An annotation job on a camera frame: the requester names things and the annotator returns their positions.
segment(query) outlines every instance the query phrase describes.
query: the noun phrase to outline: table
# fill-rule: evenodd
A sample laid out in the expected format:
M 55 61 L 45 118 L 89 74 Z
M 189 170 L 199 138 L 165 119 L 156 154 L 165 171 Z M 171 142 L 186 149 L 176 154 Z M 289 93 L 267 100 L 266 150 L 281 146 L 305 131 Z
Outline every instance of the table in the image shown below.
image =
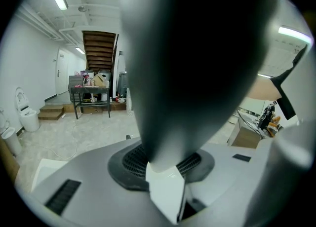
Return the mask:
M 259 133 L 261 133 L 262 136 L 265 136 L 265 133 L 261 129 L 256 128 L 256 125 L 250 122 L 246 116 L 243 116 L 243 118 L 248 122 L 251 128 L 239 117 L 228 139 L 228 145 L 256 149 L 261 140 Z
M 110 116 L 111 105 L 110 105 L 110 88 L 108 87 L 71 87 L 70 93 L 73 95 L 74 99 L 74 109 L 76 114 L 76 119 L 78 119 L 77 107 L 80 107 L 80 111 L 82 112 L 82 107 L 108 107 L 108 114 Z M 75 94 L 79 94 L 79 103 L 75 102 Z M 81 102 L 81 94 L 107 94 L 107 101 L 98 101 L 95 103 L 82 103 Z

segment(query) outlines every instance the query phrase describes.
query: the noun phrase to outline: black table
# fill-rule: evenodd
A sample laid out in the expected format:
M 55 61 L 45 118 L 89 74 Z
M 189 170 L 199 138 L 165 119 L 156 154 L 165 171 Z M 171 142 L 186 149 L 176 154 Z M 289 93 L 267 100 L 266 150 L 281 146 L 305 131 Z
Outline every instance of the black table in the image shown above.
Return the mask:
M 108 113 L 110 116 L 111 105 L 110 105 L 110 88 L 108 87 L 71 87 L 70 93 L 73 95 L 74 99 L 74 109 L 76 118 L 78 119 L 77 115 L 77 107 L 80 107 L 80 111 L 82 112 L 82 107 L 108 107 Z M 76 104 L 75 102 L 75 94 L 79 94 L 79 103 Z M 98 101 L 94 103 L 82 103 L 81 102 L 81 94 L 107 94 L 107 102 Z

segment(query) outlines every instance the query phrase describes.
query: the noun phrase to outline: white door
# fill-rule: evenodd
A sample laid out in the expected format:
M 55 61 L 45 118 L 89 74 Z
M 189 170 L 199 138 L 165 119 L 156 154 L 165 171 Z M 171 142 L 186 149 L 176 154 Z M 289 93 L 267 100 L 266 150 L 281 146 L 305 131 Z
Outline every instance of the white door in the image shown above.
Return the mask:
M 63 50 L 59 50 L 56 67 L 56 93 L 62 94 L 68 90 L 67 79 L 68 61 L 67 54 Z

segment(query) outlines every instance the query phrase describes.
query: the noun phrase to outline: toilet bowl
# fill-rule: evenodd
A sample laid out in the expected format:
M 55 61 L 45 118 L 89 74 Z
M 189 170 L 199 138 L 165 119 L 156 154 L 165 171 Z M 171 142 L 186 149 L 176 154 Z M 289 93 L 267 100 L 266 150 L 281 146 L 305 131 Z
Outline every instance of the toilet bowl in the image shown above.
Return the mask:
M 20 87 L 15 91 L 15 102 L 24 129 L 29 132 L 37 131 L 40 127 L 38 114 L 29 107 L 29 100 Z
M 0 108 L 0 134 L 10 152 L 15 156 L 19 155 L 22 150 L 21 144 L 2 108 Z

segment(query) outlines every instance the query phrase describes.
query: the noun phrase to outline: white ceiling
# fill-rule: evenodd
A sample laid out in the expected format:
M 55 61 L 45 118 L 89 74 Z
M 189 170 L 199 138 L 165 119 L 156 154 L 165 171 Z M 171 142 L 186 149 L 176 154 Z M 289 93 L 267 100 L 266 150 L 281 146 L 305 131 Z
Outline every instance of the white ceiling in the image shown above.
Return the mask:
M 66 0 L 67 10 L 60 10 L 55 0 L 25 0 L 17 15 L 46 33 L 53 40 L 66 41 L 83 49 L 83 30 L 120 33 L 119 0 Z M 79 6 L 87 9 L 82 13 Z M 277 76 L 291 68 L 303 41 L 278 33 L 288 27 L 312 36 L 302 16 L 289 0 L 278 0 L 275 16 L 269 27 L 269 50 L 259 73 Z

